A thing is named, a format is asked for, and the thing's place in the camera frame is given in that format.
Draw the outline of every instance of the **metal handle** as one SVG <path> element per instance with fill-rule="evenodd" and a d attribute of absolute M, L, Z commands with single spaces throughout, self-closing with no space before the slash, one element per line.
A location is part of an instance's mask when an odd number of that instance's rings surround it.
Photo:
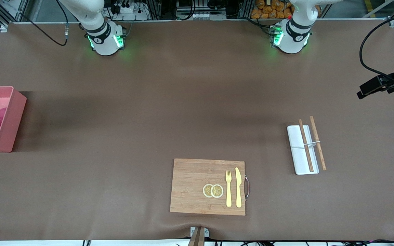
<path fill-rule="evenodd" d="M 244 180 L 247 181 L 247 195 L 246 198 L 244 199 L 245 201 L 247 201 L 247 198 L 249 197 L 250 194 L 250 182 L 249 179 L 247 179 L 247 176 L 244 175 Z"/>

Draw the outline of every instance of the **lemon slice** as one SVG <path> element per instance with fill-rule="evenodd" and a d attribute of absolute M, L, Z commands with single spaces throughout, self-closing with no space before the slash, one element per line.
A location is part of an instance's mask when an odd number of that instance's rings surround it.
<path fill-rule="evenodd" d="M 207 184 L 203 186 L 203 195 L 205 195 L 206 197 L 212 197 L 211 189 L 212 189 L 211 184 Z"/>
<path fill-rule="evenodd" d="M 219 184 L 213 185 L 211 188 L 211 195 L 214 198 L 220 198 L 223 195 L 223 187 Z"/>

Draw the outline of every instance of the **white tray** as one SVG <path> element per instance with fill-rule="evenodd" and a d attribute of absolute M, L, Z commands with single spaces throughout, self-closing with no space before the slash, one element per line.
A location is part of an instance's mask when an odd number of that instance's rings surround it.
<path fill-rule="evenodd" d="M 306 141 L 308 143 L 313 142 L 311 139 L 311 132 L 308 125 L 303 125 L 303 129 L 306 135 Z M 319 165 L 317 164 L 316 152 L 314 151 L 314 145 L 308 146 L 310 150 L 311 162 L 313 163 L 314 172 L 310 172 L 308 167 L 308 160 L 306 159 L 305 147 L 303 146 L 302 133 L 300 132 L 299 126 L 288 126 L 288 138 L 290 140 L 291 154 L 293 156 L 294 170 L 297 175 L 303 174 L 316 174 L 319 173 Z"/>

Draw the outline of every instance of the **pink plastic bin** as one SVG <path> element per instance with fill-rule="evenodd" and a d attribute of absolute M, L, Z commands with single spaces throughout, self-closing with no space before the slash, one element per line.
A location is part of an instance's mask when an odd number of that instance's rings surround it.
<path fill-rule="evenodd" d="M 13 149 L 27 98 L 11 86 L 0 86 L 0 109 L 7 107 L 0 128 L 0 153 Z"/>

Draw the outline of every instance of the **green led light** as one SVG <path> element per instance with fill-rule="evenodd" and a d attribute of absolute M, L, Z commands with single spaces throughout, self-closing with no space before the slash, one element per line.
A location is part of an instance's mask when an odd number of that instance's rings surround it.
<path fill-rule="evenodd" d="M 280 41 L 282 40 L 284 36 L 283 31 L 281 31 L 276 37 L 275 37 L 275 45 L 280 45 Z"/>
<path fill-rule="evenodd" d="M 305 46 L 308 43 L 308 38 L 310 37 L 310 34 L 308 33 L 308 35 L 305 38 L 305 43 L 303 43 L 303 46 Z"/>
<path fill-rule="evenodd" d="M 91 43 L 91 47 L 94 48 L 94 44 L 92 43 L 91 38 L 88 36 L 89 42 Z"/>
<path fill-rule="evenodd" d="M 114 40 L 115 40 L 116 45 L 118 47 L 122 47 L 122 37 L 119 37 L 119 36 L 117 37 L 117 36 L 114 35 Z"/>

